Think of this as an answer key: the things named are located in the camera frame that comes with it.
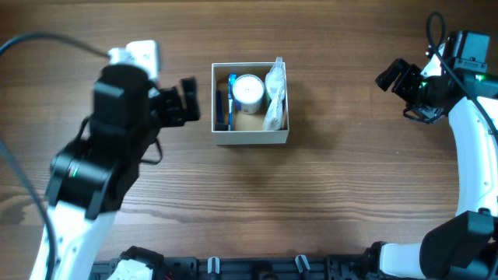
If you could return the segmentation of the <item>blue white toothbrush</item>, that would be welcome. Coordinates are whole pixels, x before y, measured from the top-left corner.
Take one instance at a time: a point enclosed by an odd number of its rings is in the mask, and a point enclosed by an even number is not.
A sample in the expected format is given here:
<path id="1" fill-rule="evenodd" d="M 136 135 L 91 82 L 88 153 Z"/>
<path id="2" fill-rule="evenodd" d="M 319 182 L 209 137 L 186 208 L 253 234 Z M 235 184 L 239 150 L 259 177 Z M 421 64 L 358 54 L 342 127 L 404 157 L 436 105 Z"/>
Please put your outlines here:
<path id="1" fill-rule="evenodd" d="M 228 94 L 227 94 L 227 98 L 228 98 L 228 114 L 229 114 L 229 117 L 228 117 L 228 130 L 229 131 L 232 131 L 233 130 L 233 86 L 234 86 L 234 83 L 237 79 L 237 75 L 236 74 L 230 74 L 229 75 L 229 79 L 228 79 Z"/>

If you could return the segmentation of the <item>blue disposable razor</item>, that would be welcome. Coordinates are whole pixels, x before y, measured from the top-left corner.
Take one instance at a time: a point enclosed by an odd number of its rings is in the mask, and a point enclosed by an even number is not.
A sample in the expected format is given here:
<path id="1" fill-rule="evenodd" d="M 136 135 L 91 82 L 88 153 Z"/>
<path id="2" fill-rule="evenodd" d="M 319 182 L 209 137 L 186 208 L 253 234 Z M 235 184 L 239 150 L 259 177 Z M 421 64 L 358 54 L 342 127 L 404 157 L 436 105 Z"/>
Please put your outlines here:
<path id="1" fill-rule="evenodd" d="M 220 90 L 216 91 L 216 116 L 215 129 L 217 131 L 227 131 L 228 125 L 225 123 L 222 92 Z"/>

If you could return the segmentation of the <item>white round container blue label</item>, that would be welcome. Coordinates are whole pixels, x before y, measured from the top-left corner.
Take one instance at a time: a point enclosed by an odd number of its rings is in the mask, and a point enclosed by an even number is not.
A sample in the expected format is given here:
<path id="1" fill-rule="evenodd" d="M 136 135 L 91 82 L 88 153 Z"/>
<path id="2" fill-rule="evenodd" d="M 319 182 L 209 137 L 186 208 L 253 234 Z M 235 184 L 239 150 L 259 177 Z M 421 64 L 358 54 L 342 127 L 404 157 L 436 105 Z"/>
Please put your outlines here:
<path id="1" fill-rule="evenodd" d="M 246 74 L 235 79 L 233 97 L 237 111 L 256 114 L 261 107 L 264 83 L 256 75 Z"/>

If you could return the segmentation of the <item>cardboard box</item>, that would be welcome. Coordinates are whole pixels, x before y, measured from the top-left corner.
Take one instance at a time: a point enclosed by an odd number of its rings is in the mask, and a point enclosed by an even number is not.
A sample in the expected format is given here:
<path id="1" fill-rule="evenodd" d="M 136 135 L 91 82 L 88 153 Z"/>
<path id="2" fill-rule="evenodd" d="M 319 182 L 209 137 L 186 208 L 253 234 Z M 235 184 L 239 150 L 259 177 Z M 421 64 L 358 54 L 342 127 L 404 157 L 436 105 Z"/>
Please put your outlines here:
<path id="1" fill-rule="evenodd" d="M 278 131 L 263 131 L 263 121 L 266 115 L 265 105 L 262 104 L 256 114 L 240 113 L 236 107 L 233 109 L 233 131 L 219 130 L 216 125 L 221 124 L 218 119 L 217 92 L 220 91 L 224 124 L 228 123 L 229 105 L 227 99 L 228 80 L 230 74 L 237 76 L 252 74 L 265 80 L 274 61 L 267 62 L 216 62 L 211 67 L 211 132 L 216 145 L 259 145 L 259 144 L 286 144 L 289 131 L 289 103 L 288 95 L 283 100 L 283 123 Z"/>

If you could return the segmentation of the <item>clear bottle blue liquid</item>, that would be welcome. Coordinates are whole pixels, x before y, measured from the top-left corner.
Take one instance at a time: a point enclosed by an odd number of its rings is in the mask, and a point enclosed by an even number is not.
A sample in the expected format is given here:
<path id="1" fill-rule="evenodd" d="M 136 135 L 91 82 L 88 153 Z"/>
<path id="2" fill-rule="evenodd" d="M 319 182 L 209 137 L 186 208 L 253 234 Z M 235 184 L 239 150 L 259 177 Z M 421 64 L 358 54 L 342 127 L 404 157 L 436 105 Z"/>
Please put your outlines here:
<path id="1" fill-rule="evenodd" d="M 286 95 L 286 73 L 282 57 L 277 57 L 274 65 L 265 76 L 265 99 L 267 105 L 279 97 L 284 100 Z"/>

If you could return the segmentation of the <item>white floral tube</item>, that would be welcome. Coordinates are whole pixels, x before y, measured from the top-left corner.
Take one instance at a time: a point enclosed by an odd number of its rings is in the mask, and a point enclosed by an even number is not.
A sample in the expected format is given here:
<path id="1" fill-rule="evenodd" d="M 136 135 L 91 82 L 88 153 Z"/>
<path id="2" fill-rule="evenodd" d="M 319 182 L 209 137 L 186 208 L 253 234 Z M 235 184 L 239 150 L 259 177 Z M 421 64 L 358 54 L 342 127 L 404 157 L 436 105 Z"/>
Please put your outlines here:
<path id="1" fill-rule="evenodd" d="M 264 131 L 278 131 L 282 128 L 282 102 L 285 97 L 285 89 L 283 86 L 280 86 L 278 89 L 272 90 L 272 93 L 273 97 L 270 99 L 270 104 L 262 125 Z"/>

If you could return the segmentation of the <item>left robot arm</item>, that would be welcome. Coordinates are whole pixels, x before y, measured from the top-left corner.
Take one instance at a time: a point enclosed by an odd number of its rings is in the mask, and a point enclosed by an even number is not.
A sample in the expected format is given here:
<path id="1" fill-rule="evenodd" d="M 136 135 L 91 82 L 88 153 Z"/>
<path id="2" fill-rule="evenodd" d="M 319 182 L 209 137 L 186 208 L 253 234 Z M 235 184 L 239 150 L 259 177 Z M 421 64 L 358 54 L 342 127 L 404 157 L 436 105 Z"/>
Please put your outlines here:
<path id="1" fill-rule="evenodd" d="M 51 161 L 48 221 L 30 277 L 87 279 L 124 197 L 162 128 L 201 117 L 195 78 L 160 89 L 143 68 L 108 65 L 93 87 L 93 113 Z"/>

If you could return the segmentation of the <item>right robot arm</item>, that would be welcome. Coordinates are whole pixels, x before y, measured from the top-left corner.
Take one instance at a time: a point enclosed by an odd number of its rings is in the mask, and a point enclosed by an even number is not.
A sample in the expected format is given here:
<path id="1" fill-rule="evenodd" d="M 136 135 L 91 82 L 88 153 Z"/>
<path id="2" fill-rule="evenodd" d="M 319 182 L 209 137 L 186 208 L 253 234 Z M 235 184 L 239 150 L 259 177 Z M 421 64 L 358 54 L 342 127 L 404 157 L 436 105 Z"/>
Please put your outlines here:
<path id="1" fill-rule="evenodd" d="M 459 30 L 431 44 L 425 68 L 398 58 L 376 79 L 401 97 L 408 119 L 447 117 L 458 158 L 455 217 L 418 243 L 377 242 L 360 275 L 410 279 L 497 277 L 497 77 L 487 72 L 489 36 Z"/>

